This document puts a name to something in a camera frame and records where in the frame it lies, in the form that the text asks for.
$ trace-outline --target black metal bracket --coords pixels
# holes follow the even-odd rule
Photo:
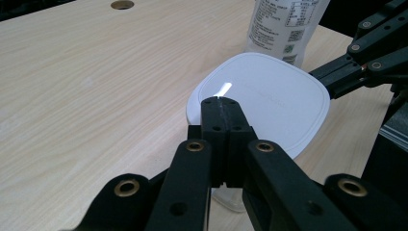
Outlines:
[[[408,85],[408,2],[394,0],[359,23],[346,54],[312,70],[331,98],[362,86]]]
[[[201,112],[167,171],[116,177],[75,230],[207,230],[211,187],[222,182],[243,188],[256,230],[408,229],[408,216],[369,183],[344,174],[322,188],[309,179],[277,143],[256,138],[238,102],[208,98]]]

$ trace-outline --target bottle label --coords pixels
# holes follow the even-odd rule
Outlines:
[[[305,35],[310,37],[305,29],[309,24],[317,23],[314,17],[322,16],[318,13],[318,5],[319,0],[257,0],[248,31],[253,44],[248,43],[252,48],[247,50],[266,53],[293,64],[299,49],[304,49],[300,46],[305,45],[302,41]]]

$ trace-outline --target light wood grain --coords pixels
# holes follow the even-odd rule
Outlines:
[[[0,23],[0,230],[74,228],[102,187],[167,168],[187,136],[195,86],[242,52],[254,1],[83,0]],[[303,68],[343,54],[319,28]],[[357,90],[333,101],[296,162],[322,181],[358,175],[390,99]],[[211,230],[251,230],[216,202]]]

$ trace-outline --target screw hole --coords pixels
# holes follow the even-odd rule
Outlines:
[[[381,63],[374,63],[371,65],[372,68],[378,69],[381,68],[382,64]]]
[[[120,197],[131,196],[138,192],[140,184],[137,180],[122,180],[115,187],[115,194]]]
[[[170,206],[170,213],[176,217],[184,215],[187,210],[187,204],[182,202],[174,203]]]
[[[358,51],[358,50],[360,50],[360,45],[358,45],[358,44],[352,45],[352,46],[351,46],[351,50],[353,50],[353,51]]]
[[[367,190],[359,182],[350,179],[341,179],[338,182],[339,188],[350,195],[363,197],[367,195]]]
[[[262,152],[271,152],[273,151],[273,146],[266,142],[260,142],[256,145],[256,148]]]
[[[363,22],[363,27],[368,28],[370,25],[371,25],[371,23],[370,23],[370,22],[368,22],[368,21]]]
[[[187,149],[189,151],[201,151],[204,148],[204,145],[201,142],[189,142],[187,144]]]

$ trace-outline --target wooden table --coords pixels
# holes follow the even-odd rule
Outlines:
[[[253,0],[78,0],[0,23],[0,230],[74,228],[112,178],[166,169],[187,136],[195,86],[242,52]],[[309,71],[351,38],[319,27]],[[360,176],[388,107],[388,86],[332,101],[296,159],[323,182]],[[210,230],[252,230],[212,204]]]

